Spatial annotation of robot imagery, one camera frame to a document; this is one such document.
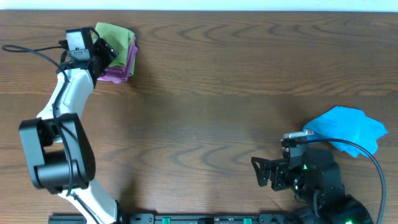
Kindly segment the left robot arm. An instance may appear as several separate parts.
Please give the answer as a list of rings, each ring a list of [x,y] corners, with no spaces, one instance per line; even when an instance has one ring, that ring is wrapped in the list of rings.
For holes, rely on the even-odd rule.
[[[56,64],[49,102],[19,126],[31,182],[72,203],[84,223],[127,223],[117,200],[95,179],[95,156],[80,121],[97,79],[118,52],[102,38],[66,42],[70,59]]]

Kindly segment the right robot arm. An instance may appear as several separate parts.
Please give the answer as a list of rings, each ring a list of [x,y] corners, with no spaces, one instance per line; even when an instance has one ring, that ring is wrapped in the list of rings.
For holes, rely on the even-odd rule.
[[[259,186],[269,182],[274,191],[291,189],[305,202],[284,218],[284,223],[372,223],[364,205],[345,193],[341,171],[333,154],[306,144],[290,146],[283,158],[252,157]]]

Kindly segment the light green microfiber cloth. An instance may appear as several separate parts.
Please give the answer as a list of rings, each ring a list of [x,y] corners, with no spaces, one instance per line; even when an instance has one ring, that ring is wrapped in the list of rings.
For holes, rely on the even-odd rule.
[[[125,67],[129,61],[130,45],[135,34],[128,29],[112,24],[98,22],[95,30],[99,36],[118,52],[118,56],[109,64],[110,67]]]

